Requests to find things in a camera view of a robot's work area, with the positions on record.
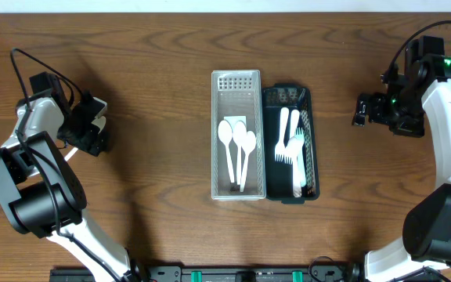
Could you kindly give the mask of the white utensil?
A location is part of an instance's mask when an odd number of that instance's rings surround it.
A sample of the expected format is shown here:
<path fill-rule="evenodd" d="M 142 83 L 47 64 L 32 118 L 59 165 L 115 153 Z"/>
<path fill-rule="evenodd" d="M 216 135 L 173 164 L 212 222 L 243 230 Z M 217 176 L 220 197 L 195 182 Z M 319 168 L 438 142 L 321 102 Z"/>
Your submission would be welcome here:
<path fill-rule="evenodd" d="M 246 137 L 246 125 L 242 121 L 238 121 L 233 128 L 233 142 L 236 144 L 236 183 L 240 185 L 241 182 L 241 161 L 242 161 L 242 145 Z"/>
<path fill-rule="evenodd" d="M 240 180 L 240 191 L 244 192 L 246 181 L 247 181 L 247 170 L 249 156 L 256 147 L 256 135 L 252 131 L 248 131 L 246 137 L 244 138 L 243 150 L 245 153 L 244 164 L 242 167 L 241 180 Z"/>
<path fill-rule="evenodd" d="M 96 126 L 100 131 L 102 131 L 106 125 L 106 117 L 102 116 L 99 118 L 96 118 L 92 121 L 92 124 Z M 78 151 L 77 147 L 73 147 L 69 153 L 67 153 L 64 157 L 65 161 L 69 161 Z"/>

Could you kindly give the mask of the white plastic spoon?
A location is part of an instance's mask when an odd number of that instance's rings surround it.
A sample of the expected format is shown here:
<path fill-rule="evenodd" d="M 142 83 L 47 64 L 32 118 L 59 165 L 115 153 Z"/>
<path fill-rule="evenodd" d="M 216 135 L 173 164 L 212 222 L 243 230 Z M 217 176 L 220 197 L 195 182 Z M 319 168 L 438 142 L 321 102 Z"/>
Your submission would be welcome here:
<path fill-rule="evenodd" d="M 222 120 L 218 124 L 218 138 L 225 147 L 226 163 L 227 163 L 227 168 L 228 168 L 228 173 L 229 173 L 229 180 L 231 183 L 234 183 L 235 177 L 234 177 L 233 163 L 232 163 L 232 158 L 231 158 L 230 148 L 229 148 L 229 144 L 232 140 L 232 137 L 233 137 L 233 132 L 232 132 L 230 123 L 226 120 Z"/>
<path fill-rule="evenodd" d="M 297 128 L 286 147 L 286 155 L 292 165 L 292 190 L 294 197 L 302 196 L 302 187 L 306 184 L 304 158 L 302 156 L 305 136 L 302 128 Z"/>

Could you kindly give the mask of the white plastic fork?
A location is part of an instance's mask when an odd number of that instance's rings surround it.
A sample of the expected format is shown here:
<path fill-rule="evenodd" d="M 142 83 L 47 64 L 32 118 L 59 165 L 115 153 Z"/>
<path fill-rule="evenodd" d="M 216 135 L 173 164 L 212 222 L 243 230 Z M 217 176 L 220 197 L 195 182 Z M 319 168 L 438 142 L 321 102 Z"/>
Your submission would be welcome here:
<path fill-rule="evenodd" d="M 294 109 L 290 112 L 290 120 L 289 120 L 289 138 L 290 139 L 295 136 L 295 133 L 296 133 L 296 130 L 298 127 L 299 118 L 300 118 L 299 110 Z M 286 149 L 285 149 L 285 162 L 289 165 L 292 164 L 292 159 L 291 159 L 288 147 L 286 147 Z"/>
<path fill-rule="evenodd" d="M 275 145 L 275 161 L 283 162 L 285 158 L 284 137 L 287 128 L 289 110 L 286 107 L 280 109 L 279 138 Z"/>

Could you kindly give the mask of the black plastic basket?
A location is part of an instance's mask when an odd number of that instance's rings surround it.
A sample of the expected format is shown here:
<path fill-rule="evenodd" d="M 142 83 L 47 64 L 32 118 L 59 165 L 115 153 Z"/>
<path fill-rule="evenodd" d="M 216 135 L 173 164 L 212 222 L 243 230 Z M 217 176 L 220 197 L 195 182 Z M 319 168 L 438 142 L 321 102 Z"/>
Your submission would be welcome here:
<path fill-rule="evenodd" d="M 293 195 L 293 166 L 277 161 L 275 145 L 280 137 L 281 109 L 298 110 L 297 127 L 304 134 L 305 145 L 301 148 L 302 159 L 298 162 L 301 179 L 301 196 Z M 291 84 L 277 83 L 262 90 L 262 113 L 265 144 L 265 185 L 267 198 L 284 204 L 303 204 L 314 201 L 320 195 L 319 172 L 316 157 L 316 137 L 312 118 L 312 101 L 309 89 Z"/>

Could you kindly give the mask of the clear plastic basket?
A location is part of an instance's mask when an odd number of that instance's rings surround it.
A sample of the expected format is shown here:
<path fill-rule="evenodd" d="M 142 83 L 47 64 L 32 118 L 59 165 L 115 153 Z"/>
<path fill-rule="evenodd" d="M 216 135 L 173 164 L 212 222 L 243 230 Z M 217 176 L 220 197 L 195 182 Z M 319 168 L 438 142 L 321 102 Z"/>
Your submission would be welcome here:
<path fill-rule="evenodd" d="M 229 144 L 235 181 L 231 183 L 226 151 L 218 138 L 218 124 L 225 116 L 245 116 L 246 130 L 256 135 L 249 156 L 244 192 L 236 183 L 237 147 Z M 261 76 L 259 70 L 215 70 L 211 73 L 211 198 L 216 201 L 256 201 L 266 197 L 263 144 Z"/>

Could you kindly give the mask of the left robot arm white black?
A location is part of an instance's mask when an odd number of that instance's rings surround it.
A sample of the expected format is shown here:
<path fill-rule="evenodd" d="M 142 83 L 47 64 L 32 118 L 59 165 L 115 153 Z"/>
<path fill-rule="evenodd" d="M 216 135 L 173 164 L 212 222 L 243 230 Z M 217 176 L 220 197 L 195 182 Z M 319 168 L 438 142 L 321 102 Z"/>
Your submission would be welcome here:
<path fill-rule="evenodd" d="M 106 109 L 89 93 L 76 106 L 44 90 L 20 100 L 13 133 L 0 147 L 0 205 L 14 230 L 59 244 L 94 280 L 146 281 L 145 270 L 87 211 L 85 191 L 56 145 L 61 139 L 98 155 Z"/>

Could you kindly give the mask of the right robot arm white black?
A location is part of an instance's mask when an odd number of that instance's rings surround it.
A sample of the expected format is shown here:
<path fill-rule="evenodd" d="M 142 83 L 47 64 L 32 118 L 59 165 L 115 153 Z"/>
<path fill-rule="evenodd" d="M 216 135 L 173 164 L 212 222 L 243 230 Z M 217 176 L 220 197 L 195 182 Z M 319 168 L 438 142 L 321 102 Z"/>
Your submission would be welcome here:
<path fill-rule="evenodd" d="M 394 73 L 386 81 L 386 93 L 359 97 L 352 123 L 371 121 L 412 137 L 423 136 L 428 125 L 436 179 L 434 191 L 407 214 L 402 236 L 366 254 L 368 281 L 404 281 L 451 268 L 451 58 L 416 56 L 405 74 Z"/>

